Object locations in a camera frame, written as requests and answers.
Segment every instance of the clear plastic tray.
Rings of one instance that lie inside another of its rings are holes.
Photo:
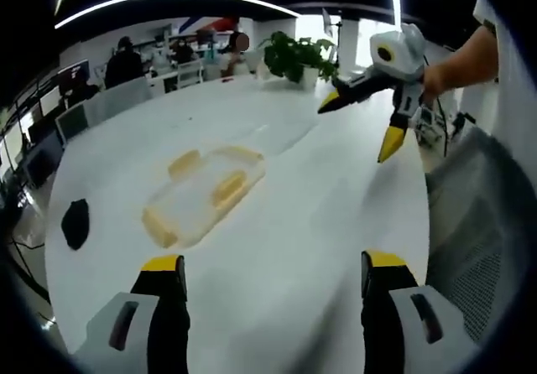
[[[192,247],[264,176],[263,155],[228,146],[203,158],[192,150],[168,168],[171,181],[152,195],[142,222],[157,244]]]

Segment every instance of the table surface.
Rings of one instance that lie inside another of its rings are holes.
[[[322,330],[315,367],[363,369],[360,253],[396,252],[419,283],[429,254],[425,176],[415,136],[384,164],[378,150],[391,91],[318,116],[331,90],[251,76],[212,81],[136,106],[75,138],[50,198],[45,263],[69,352],[86,323],[129,291],[151,257],[185,255],[192,373],[280,372],[303,364]],[[157,247],[142,209],[182,153],[238,143],[261,150],[266,175],[196,246]],[[86,198],[91,229],[72,251],[60,229]]]

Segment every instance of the ceiling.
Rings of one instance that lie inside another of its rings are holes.
[[[17,93],[47,65],[54,63],[58,53],[77,41],[89,39],[122,26],[148,20],[184,16],[242,16],[257,20],[286,18],[288,15],[258,5],[234,0],[136,0],[120,3],[68,23],[54,30],[54,25],[85,8],[108,0],[64,0],[58,15],[54,15],[55,0],[2,0],[4,20],[3,68],[0,77],[0,106]],[[297,3],[350,3],[357,7],[344,10],[349,18],[389,18],[386,13],[375,15],[374,9],[391,9],[391,0],[263,0],[281,6]],[[459,44],[475,28],[472,8],[475,0],[401,0],[403,13],[420,21],[425,35],[439,41],[446,39]]]

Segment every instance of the potted plant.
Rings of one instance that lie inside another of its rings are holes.
[[[285,76],[288,80],[300,83],[305,89],[315,87],[317,77],[328,81],[336,75],[337,68],[321,56],[322,49],[334,45],[326,39],[315,43],[311,38],[292,39],[284,32],[274,32],[259,47],[264,47],[264,63],[273,75]]]

